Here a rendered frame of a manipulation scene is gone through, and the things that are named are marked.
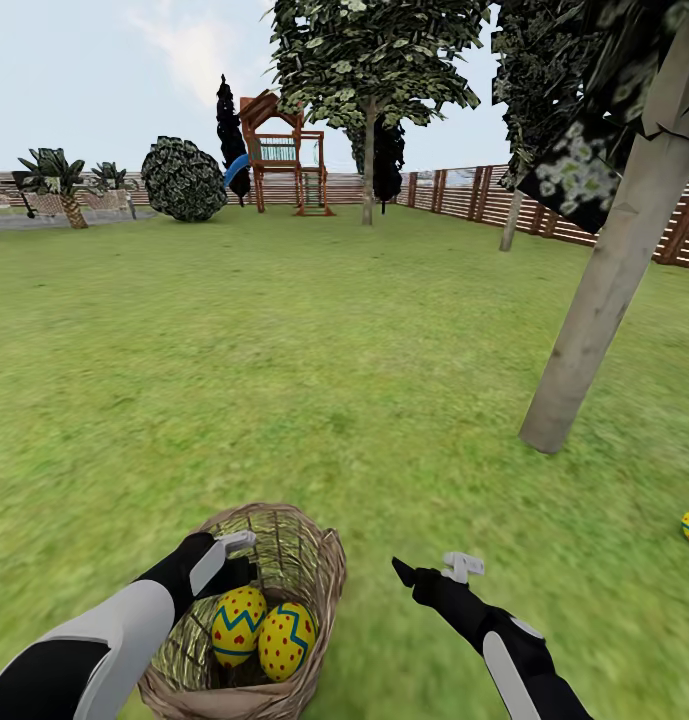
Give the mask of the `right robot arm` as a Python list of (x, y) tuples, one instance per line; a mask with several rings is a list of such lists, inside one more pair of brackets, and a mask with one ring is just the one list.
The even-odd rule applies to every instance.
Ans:
[[(247, 528), (248, 519), (238, 518), (220, 522), (223, 533), (231, 534)], [(275, 537), (256, 531), (258, 550), (271, 548), (276, 552)], [(254, 556), (254, 551), (243, 549), (230, 554)], [(262, 572), (279, 574), (274, 557), (260, 562)], [(561, 677), (555, 675), (554, 663), (546, 640), (535, 628), (522, 622), (503, 608), (484, 604), (469, 591), (467, 573), (484, 575), (481, 558), (448, 552), (443, 555), (448, 567), (441, 572), (417, 567), (413, 569), (393, 557), (392, 564), (405, 587), (414, 587), (412, 598), (419, 605), (434, 607), (484, 657), (489, 673), (506, 705), (511, 720), (593, 720), (572, 690)], [(290, 578), (288, 570), (282, 570)], [(292, 580), (292, 578), (290, 578)], [(294, 582), (294, 580), (292, 580)], [(298, 582), (294, 582), (298, 584)], [(174, 646), (170, 645), (170, 664), (174, 661), (172, 678), (180, 682)], [(192, 678), (192, 660), (186, 660), (188, 677)], [(234, 668), (223, 667), (223, 676), (233, 675)]]

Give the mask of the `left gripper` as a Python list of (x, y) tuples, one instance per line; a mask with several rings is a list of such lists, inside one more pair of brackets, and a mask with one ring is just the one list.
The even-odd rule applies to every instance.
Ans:
[(256, 562), (249, 564), (247, 556), (238, 556), (237, 559), (229, 558), (226, 559), (226, 562), (227, 572), (225, 578), (216, 587), (203, 589), (196, 600), (202, 602), (210, 599), (213, 595), (223, 596), (227, 591), (248, 586), (249, 581), (258, 579)]

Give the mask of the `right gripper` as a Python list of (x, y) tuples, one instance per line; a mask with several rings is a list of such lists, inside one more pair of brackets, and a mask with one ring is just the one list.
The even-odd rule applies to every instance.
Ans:
[(475, 597), (469, 591), (469, 583), (457, 583), (434, 569), (413, 569), (396, 557), (393, 557), (392, 564), (404, 586), (414, 587), (412, 598), (419, 605), (434, 607), (458, 631), (459, 609), (467, 599)]

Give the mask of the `wicker basket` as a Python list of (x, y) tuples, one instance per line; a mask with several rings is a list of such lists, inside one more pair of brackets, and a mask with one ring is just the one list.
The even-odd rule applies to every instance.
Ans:
[[(243, 515), (248, 519), (244, 530), (249, 532), (255, 530), (253, 518), (264, 517), (268, 524), (259, 531), (275, 537), (278, 551), (276, 556), (271, 548), (258, 550), (256, 546), (260, 541), (256, 540), (249, 564), (256, 562), (258, 579), (249, 581), (249, 585), (272, 603), (301, 602), (310, 609), (317, 620), (316, 645), (307, 662), (286, 683), (270, 682), (268, 675), (260, 673), (254, 658), (247, 659), (240, 668), (235, 667), (233, 675), (228, 674), (227, 683), (223, 665), (216, 661), (211, 643), (212, 627), (204, 624), (206, 616), (210, 610), (214, 611), (222, 596), (213, 595), (204, 608), (198, 607), (200, 601), (196, 600), (162, 643), (162, 665), (157, 666), (156, 660), (151, 660), (137, 682), (142, 702), (152, 709), (155, 720), (298, 720), (315, 696), (337, 616), (337, 603), (348, 577), (338, 529), (319, 529), (297, 506), (257, 501), (222, 510), (195, 527), (188, 536), (199, 532), (216, 534), (218, 539), (228, 536), (222, 532), (220, 522), (231, 522)], [(290, 522), (292, 520), (296, 525)], [(284, 533), (297, 541), (297, 554), (286, 550), (289, 538)], [(298, 574), (292, 572), (294, 580), (298, 576), (298, 584), (294, 584), (298, 594), (294, 594), (294, 586), (266, 585), (262, 576), (270, 574), (262, 572), (260, 562), (271, 557), (279, 567), (280, 575), (274, 574), (278, 580), (284, 580), (283, 569), (292, 572), (292, 567), (298, 568)], [(180, 682), (172, 678), (172, 670), (176, 667), (174, 661), (170, 664), (170, 645), (174, 646), (176, 662), (182, 663), (182, 667), (177, 667)], [(186, 660), (192, 660), (192, 678), (183, 681), (183, 675), (188, 677)], [(220, 689), (214, 688), (215, 671)]]

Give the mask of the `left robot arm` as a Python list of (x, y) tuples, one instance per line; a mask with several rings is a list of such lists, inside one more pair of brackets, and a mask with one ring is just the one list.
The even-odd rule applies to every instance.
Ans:
[(187, 535), (175, 552), (94, 609), (58, 625), (0, 674), (0, 720), (116, 720), (196, 600), (249, 585), (256, 531)]

